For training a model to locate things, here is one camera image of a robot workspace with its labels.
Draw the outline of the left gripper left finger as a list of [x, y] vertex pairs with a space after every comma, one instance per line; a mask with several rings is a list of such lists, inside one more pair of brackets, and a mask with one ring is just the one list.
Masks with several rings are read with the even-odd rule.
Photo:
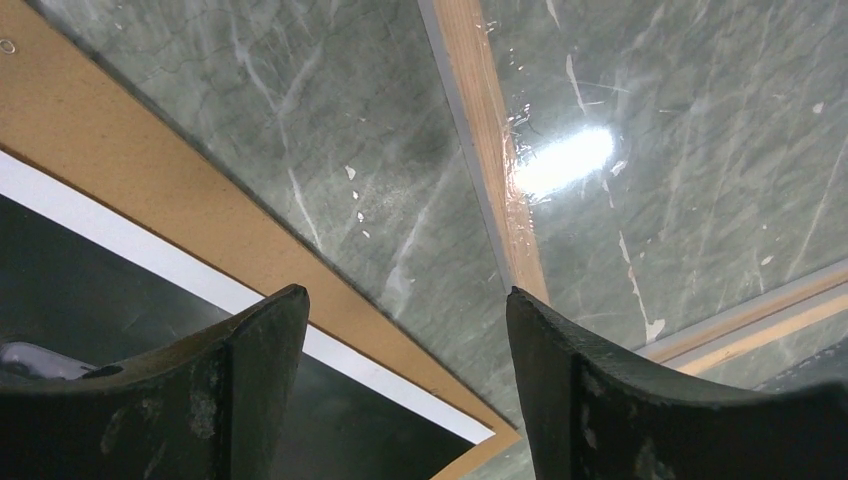
[[310, 300], [289, 285], [166, 347], [1, 390], [5, 479], [279, 479]]

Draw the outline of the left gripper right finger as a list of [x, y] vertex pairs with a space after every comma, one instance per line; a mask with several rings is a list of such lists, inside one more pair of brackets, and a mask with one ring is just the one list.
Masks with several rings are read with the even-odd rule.
[[654, 363], [514, 288], [510, 350], [539, 479], [843, 479], [847, 386], [734, 388]]

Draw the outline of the wooden picture frame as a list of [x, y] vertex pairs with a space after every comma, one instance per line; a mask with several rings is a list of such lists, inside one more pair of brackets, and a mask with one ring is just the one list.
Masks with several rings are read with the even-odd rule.
[[[484, 2], [425, 1], [421, 9], [433, 31], [460, 134], [473, 151], [470, 167], [504, 282], [552, 306], [530, 204], [514, 181], [517, 150]], [[769, 377], [789, 377], [794, 366], [810, 370], [814, 361], [834, 356], [846, 340], [847, 255], [633, 350], [690, 374], [751, 386]]]

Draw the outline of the glossy photo print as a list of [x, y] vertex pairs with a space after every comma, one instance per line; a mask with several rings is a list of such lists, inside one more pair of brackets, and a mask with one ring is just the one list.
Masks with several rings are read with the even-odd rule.
[[[259, 293], [10, 155], [1, 377], [74, 379], [239, 313]], [[274, 479], [431, 479], [492, 427], [309, 327]]]

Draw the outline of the clear acrylic sheet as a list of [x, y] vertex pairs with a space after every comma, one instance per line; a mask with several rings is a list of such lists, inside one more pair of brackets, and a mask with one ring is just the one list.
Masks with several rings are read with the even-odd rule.
[[486, 1], [548, 296], [637, 349], [847, 255], [843, 1]]

